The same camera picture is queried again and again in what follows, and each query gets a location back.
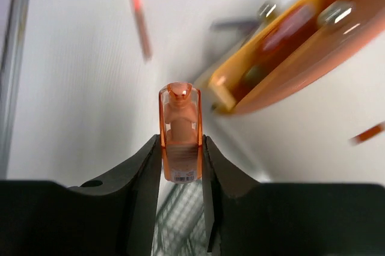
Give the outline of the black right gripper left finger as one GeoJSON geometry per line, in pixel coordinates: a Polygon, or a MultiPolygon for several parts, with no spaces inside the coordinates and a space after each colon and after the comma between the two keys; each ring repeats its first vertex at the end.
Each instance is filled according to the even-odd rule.
{"type": "Polygon", "coordinates": [[[161,173],[160,137],[80,186],[1,181],[2,255],[149,255],[161,173]]]}

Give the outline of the green highlighter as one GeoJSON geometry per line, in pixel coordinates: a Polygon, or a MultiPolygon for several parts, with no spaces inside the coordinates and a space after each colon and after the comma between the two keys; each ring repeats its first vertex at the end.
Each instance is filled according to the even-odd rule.
{"type": "Polygon", "coordinates": [[[241,84],[247,88],[253,89],[268,75],[267,70],[259,65],[250,67],[241,78],[241,84]]]}

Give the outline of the pink highlighter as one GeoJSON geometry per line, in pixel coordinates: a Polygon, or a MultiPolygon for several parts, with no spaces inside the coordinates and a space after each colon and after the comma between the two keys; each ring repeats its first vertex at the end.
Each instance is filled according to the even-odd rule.
{"type": "Polygon", "coordinates": [[[260,48],[263,52],[269,52],[289,39],[315,16],[315,8],[311,4],[304,4],[296,8],[286,16],[261,42],[260,48]]]}

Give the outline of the orange highlighter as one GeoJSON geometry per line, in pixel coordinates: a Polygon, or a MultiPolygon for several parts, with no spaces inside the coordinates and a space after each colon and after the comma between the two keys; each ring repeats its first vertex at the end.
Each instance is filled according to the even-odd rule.
{"type": "Polygon", "coordinates": [[[159,91],[159,128],[165,179],[176,184],[202,177],[203,129],[200,90],[173,82],[159,91]]]}

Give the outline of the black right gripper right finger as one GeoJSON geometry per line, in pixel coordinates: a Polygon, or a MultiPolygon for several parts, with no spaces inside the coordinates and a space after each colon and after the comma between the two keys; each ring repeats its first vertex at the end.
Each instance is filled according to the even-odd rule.
{"type": "Polygon", "coordinates": [[[212,255],[383,255],[384,187],[261,183],[203,139],[203,200],[212,255]]]}

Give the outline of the cream round drawer box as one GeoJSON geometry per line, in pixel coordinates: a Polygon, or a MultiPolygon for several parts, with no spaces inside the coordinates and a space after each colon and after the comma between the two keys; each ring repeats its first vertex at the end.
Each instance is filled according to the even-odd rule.
{"type": "Polygon", "coordinates": [[[196,85],[212,97],[216,113],[249,114],[317,81],[383,32],[384,0],[297,0],[248,42],[236,45],[196,85]],[[263,39],[304,4],[314,6],[315,16],[279,47],[263,52],[263,39]],[[251,89],[241,78],[254,65],[268,75],[251,89]]]}

